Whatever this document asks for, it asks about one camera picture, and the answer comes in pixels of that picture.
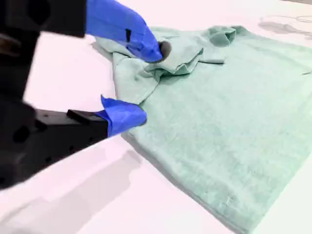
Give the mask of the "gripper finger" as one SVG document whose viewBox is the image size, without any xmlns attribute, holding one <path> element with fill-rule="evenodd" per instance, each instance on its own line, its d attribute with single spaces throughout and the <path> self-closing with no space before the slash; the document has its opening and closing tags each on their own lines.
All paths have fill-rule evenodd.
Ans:
<svg viewBox="0 0 312 234">
<path fill-rule="evenodd" d="M 67 112 L 37 110 L 34 131 L 34 168 L 41 171 L 102 140 L 146 123 L 136 104 L 101 97 L 103 110 Z"/>
<path fill-rule="evenodd" d="M 42 31 L 110 39 L 145 62 L 162 62 L 171 51 L 142 16 L 116 0 L 33 0 L 31 16 Z"/>
</svg>

